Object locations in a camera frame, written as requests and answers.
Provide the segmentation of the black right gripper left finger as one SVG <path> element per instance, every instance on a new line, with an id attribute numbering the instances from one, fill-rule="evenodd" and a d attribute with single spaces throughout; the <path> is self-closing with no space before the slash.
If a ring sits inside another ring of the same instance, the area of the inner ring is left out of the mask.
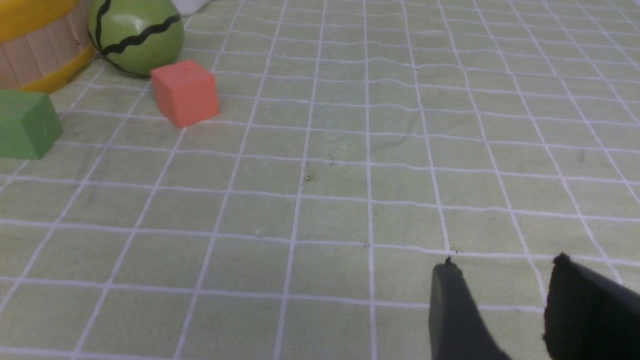
<path id="1" fill-rule="evenodd" d="M 509 360 L 496 344 L 462 270 L 447 257 L 430 278 L 429 342 L 433 360 Z"/>

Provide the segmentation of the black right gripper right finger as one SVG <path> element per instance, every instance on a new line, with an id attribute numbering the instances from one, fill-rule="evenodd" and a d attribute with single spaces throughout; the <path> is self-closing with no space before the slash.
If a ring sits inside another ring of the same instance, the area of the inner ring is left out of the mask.
<path id="1" fill-rule="evenodd" d="M 637 360 L 638 292 L 571 260 L 553 260 L 542 339 L 553 360 Z"/>

